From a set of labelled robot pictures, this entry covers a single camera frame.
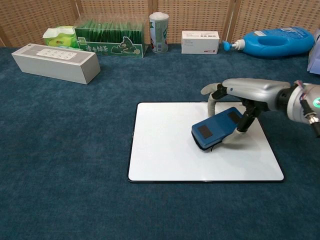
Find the white tray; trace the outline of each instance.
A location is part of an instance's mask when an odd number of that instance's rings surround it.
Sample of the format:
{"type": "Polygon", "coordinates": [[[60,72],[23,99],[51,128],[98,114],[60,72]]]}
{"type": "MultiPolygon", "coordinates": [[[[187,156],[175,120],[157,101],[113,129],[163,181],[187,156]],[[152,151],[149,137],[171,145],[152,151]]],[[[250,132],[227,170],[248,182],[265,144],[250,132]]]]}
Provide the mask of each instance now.
{"type": "MultiPolygon", "coordinates": [[[[218,102],[216,113],[240,102],[218,102]]],[[[241,142],[203,151],[191,127],[208,118],[206,102],[142,102],[136,110],[130,182],[282,181],[284,175],[256,119],[241,142]]]]}

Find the blue carpet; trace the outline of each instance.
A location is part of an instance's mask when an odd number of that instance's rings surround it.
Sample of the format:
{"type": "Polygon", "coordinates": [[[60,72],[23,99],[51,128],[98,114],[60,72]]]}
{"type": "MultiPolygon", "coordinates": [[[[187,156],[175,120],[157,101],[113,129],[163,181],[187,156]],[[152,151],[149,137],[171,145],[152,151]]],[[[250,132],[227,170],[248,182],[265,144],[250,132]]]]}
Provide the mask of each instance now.
{"type": "Polygon", "coordinates": [[[307,55],[170,45],[141,59],[100,56],[101,73],[82,85],[22,73],[15,50],[0,48],[0,239],[319,239],[319,139],[282,112],[259,119],[283,183],[127,180],[137,103],[206,101],[202,87],[228,78],[320,84],[307,55]]]}

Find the wicker panel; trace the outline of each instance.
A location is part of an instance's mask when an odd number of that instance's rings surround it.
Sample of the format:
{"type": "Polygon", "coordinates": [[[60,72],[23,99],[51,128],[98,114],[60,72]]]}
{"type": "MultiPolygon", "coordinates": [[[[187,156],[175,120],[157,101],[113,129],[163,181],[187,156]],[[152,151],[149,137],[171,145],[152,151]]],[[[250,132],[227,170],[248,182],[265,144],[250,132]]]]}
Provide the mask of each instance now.
{"type": "Polygon", "coordinates": [[[0,0],[0,24],[14,47],[43,44],[47,28],[73,25],[77,19],[73,0],[0,0]]]}
{"type": "Polygon", "coordinates": [[[5,47],[4,43],[2,42],[2,39],[0,38],[0,48],[5,47]]]}
{"type": "Polygon", "coordinates": [[[314,33],[320,26],[319,16],[319,0],[241,0],[230,38],[233,42],[252,31],[292,26],[314,33]]]}
{"type": "Polygon", "coordinates": [[[145,16],[144,42],[150,43],[148,0],[81,0],[85,14],[139,14],[145,16]]]}
{"type": "Polygon", "coordinates": [[[218,31],[220,39],[229,0],[158,0],[157,10],[169,15],[168,43],[181,43],[182,31],[218,31]]]}

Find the blue bottle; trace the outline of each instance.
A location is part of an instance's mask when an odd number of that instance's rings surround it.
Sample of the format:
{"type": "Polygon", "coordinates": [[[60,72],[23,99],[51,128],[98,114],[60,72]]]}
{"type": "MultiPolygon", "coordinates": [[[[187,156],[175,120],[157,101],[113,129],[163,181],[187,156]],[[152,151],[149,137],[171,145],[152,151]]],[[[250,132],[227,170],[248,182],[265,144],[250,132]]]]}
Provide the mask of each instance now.
{"type": "Polygon", "coordinates": [[[223,48],[226,51],[235,48],[256,57],[276,58],[308,52],[314,43],[310,32],[293,26],[253,31],[234,44],[223,41],[223,48]]]}

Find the white box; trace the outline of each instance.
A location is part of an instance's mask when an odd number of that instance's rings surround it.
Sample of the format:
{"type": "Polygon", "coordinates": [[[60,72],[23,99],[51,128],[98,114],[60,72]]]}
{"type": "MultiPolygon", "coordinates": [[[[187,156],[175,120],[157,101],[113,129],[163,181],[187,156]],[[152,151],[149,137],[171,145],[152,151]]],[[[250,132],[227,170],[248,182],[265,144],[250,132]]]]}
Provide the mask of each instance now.
{"type": "Polygon", "coordinates": [[[22,72],[88,84],[100,66],[94,52],[29,43],[12,53],[22,72]]]}
{"type": "Polygon", "coordinates": [[[219,47],[217,31],[182,31],[182,54],[217,54],[219,47]]]}

